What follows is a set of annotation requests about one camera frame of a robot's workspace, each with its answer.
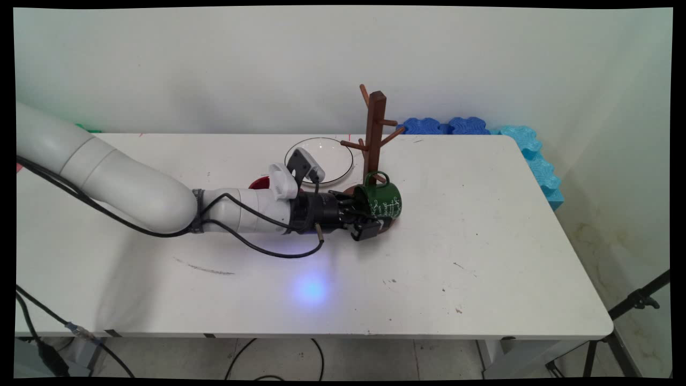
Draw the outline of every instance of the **wooden peg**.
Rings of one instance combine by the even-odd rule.
[[[354,144],[353,142],[341,141],[341,144],[342,144],[343,146],[346,146],[346,147],[349,147],[349,148],[362,150],[363,152],[366,152],[366,151],[369,150],[369,149],[367,149],[367,146]]]
[[[379,124],[382,124],[384,126],[393,126],[393,127],[398,126],[398,122],[392,121],[392,120],[381,120],[381,121],[379,121]]]
[[[362,97],[364,98],[364,104],[369,107],[369,94],[367,94],[367,88],[364,84],[359,86],[359,90],[362,91]]]
[[[383,145],[387,144],[388,142],[391,141],[391,139],[397,137],[397,136],[400,135],[403,131],[405,131],[405,127],[404,127],[404,126],[401,127],[401,128],[399,128],[398,130],[394,131],[393,133],[391,133],[391,135],[389,135],[389,136],[387,136],[386,138],[384,138],[383,141],[381,141],[381,145],[383,146]]]

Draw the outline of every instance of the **scuff mark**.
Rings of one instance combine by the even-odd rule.
[[[173,256],[173,258],[174,258],[174,260],[178,261],[179,263],[186,264],[187,266],[190,266],[192,269],[197,269],[199,271],[214,273],[216,275],[235,275],[235,273],[233,273],[233,272],[216,271],[215,269],[202,268],[201,266],[192,265],[192,264],[189,264],[189,263],[177,258],[176,256]]]

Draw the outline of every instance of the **white wall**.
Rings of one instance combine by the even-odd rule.
[[[611,307],[669,267],[671,36],[671,9],[15,9],[16,97],[108,132],[362,133],[363,82],[389,119],[527,124]],[[617,324],[667,376],[657,297]]]

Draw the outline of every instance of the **red object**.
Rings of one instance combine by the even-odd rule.
[[[269,189],[269,176],[256,179],[248,186],[248,189]]]

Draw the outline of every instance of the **mug handle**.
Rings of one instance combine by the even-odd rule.
[[[369,179],[372,178],[374,174],[381,174],[386,178],[386,183],[383,185],[379,186],[379,188],[383,188],[384,186],[388,185],[390,183],[390,179],[388,178],[388,174],[380,171],[375,171],[375,172],[369,172],[367,175],[364,177],[364,186],[369,186]]]

